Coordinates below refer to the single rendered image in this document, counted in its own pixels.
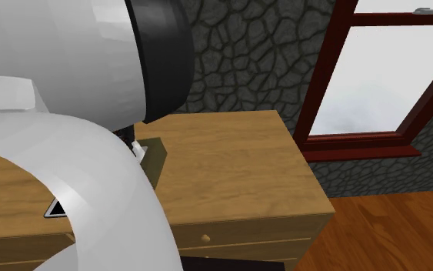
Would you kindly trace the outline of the wooden chest of drawers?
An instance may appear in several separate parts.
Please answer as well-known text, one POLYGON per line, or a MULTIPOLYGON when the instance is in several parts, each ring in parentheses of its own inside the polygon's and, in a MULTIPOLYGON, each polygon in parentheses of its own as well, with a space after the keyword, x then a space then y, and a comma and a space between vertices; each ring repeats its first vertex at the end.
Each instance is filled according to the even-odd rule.
MULTIPOLYGON (((155 195, 180 255, 240 271, 293 271, 334 209, 277 112, 167 115, 135 125, 167 151, 155 195)), ((0 271, 35 271, 75 243, 54 199, 0 157, 0 271)))

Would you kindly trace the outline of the olive green box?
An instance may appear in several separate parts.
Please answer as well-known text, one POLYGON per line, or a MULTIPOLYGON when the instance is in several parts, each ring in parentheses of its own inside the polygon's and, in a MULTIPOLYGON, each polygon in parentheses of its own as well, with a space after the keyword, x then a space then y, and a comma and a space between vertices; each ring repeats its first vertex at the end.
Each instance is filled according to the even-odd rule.
POLYGON ((165 164, 167 151, 161 138, 139 139, 138 143, 145 150, 140 165, 153 189, 156 189, 165 164))

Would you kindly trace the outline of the red framed window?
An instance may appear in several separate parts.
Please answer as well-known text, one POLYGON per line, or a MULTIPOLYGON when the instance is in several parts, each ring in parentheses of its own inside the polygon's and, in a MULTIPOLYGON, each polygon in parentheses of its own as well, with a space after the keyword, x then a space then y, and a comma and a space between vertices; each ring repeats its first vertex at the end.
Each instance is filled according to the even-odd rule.
POLYGON ((349 30, 360 26, 433 25, 433 14, 414 12, 356 12, 358 0, 335 0, 335 6, 292 136, 306 162, 340 162, 417 157, 411 145, 433 117, 433 79, 394 132, 311 135, 321 102, 349 30))

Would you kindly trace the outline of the black tablet with silver edge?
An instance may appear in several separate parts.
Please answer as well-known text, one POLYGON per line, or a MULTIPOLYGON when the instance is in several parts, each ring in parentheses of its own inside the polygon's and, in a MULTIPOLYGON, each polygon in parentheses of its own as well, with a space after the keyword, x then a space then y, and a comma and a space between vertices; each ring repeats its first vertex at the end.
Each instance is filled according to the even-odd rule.
POLYGON ((61 218, 66 217, 66 213, 64 209, 62 208, 60 202, 54 198, 48 208, 46 209, 44 215, 44 218, 50 219, 50 218, 61 218))

